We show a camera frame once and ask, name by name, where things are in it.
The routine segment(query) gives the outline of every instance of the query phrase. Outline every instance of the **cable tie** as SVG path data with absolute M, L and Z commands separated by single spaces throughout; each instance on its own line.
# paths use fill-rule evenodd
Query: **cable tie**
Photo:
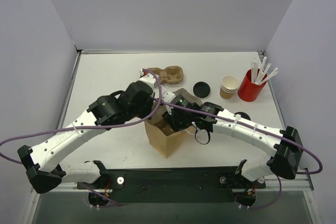
M 237 114 L 235 121 L 233 122 L 233 126 L 232 126 L 233 131 L 235 130 L 235 127 L 237 126 L 237 122 L 240 120 L 240 118 L 242 118 L 241 115 Z
M 71 125 L 72 125 L 73 129 L 76 131 L 77 135 L 78 135 L 80 138 L 82 138 L 82 136 L 81 136 L 81 134 L 79 133 L 78 129 L 76 128 L 75 124 L 72 123 Z
M 140 69 L 140 77 L 145 76 L 147 73 L 143 71 L 143 68 Z
M 256 128 L 258 127 L 259 123 L 256 123 L 254 125 L 254 128 L 253 128 L 253 132 L 252 132 L 252 136 L 254 135 L 254 133 L 256 133 Z
M 171 109 L 171 107 L 170 107 L 169 105 L 165 105 L 165 106 L 166 106 L 166 109 L 167 109 L 168 114 L 171 115 L 171 114 L 172 114 L 172 109 Z
M 200 131 L 200 129 L 196 126 L 195 122 L 191 122 L 191 124 L 194 126 L 195 129 L 197 129 L 198 131 Z

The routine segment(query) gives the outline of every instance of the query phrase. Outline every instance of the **screw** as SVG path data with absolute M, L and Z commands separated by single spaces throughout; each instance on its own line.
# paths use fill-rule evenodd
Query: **screw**
M 220 177 L 220 178 L 219 178 L 219 182 L 220 182 L 221 184 L 225 184 L 225 183 L 226 183 L 226 177 L 224 177 L 224 176 Z

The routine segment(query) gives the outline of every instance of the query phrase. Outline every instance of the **black motor joint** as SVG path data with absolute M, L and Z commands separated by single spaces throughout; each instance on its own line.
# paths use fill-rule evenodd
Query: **black motor joint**
M 302 141 L 298 131 L 290 126 L 287 126 L 286 130 L 280 130 L 283 137 L 302 145 Z M 303 150 L 296 146 L 281 140 L 280 144 L 274 145 L 277 150 L 274 157 L 272 157 L 267 165 L 270 170 L 277 176 L 285 179 L 295 179 Z
M 125 91 L 99 97 L 89 105 L 87 111 L 96 117 L 96 125 L 123 124 L 135 117 L 144 118 L 151 113 L 152 93 L 153 90 L 146 83 L 133 82 Z
M 171 104 L 181 106 L 187 109 L 202 111 L 217 115 L 219 111 L 224 109 L 216 104 L 211 102 L 205 102 L 201 106 L 196 102 L 189 102 L 181 94 L 177 95 L 172 101 Z M 182 109 L 174 109 L 172 113 L 169 114 L 165 112 L 162 117 L 167 121 L 170 127 L 174 131 L 182 131 L 195 122 L 196 126 L 200 130 L 206 130 L 208 132 L 213 132 L 213 124 L 217 122 L 214 118 L 208 115 L 202 115 L 191 111 L 186 111 Z

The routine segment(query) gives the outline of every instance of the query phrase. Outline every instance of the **brown paper bag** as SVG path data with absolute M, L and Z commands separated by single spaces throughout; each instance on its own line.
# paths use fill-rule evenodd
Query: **brown paper bag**
M 173 93 L 176 95 L 183 95 L 190 102 L 196 102 L 198 105 L 202 104 L 200 98 L 191 95 L 185 89 L 179 89 Z M 160 106 L 157 112 L 152 116 L 152 118 L 145 121 L 145 129 L 147 137 L 149 139 L 149 143 L 162 156 L 168 158 L 191 135 L 186 131 L 173 131 L 170 128 L 169 124 L 162 118 L 163 113 L 166 111 L 166 106 Z M 189 127 L 188 130 L 191 133 L 195 132 L 195 129 L 192 126 Z

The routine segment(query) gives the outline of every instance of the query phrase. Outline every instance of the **black strap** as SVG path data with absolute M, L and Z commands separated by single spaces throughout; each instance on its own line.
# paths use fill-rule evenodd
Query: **black strap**
M 206 143 L 201 143 L 200 141 L 197 140 L 196 134 L 198 133 L 198 129 L 196 129 L 196 131 L 195 131 L 195 139 L 196 139 L 196 141 L 197 141 L 199 144 L 206 145 L 206 144 L 208 144 L 208 143 L 210 142 L 210 139 L 211 139 L 211 137 L 210 137 L 210 131 L 206 131 L 206 132 L 208 133 L 208 142 L 206 142 Z

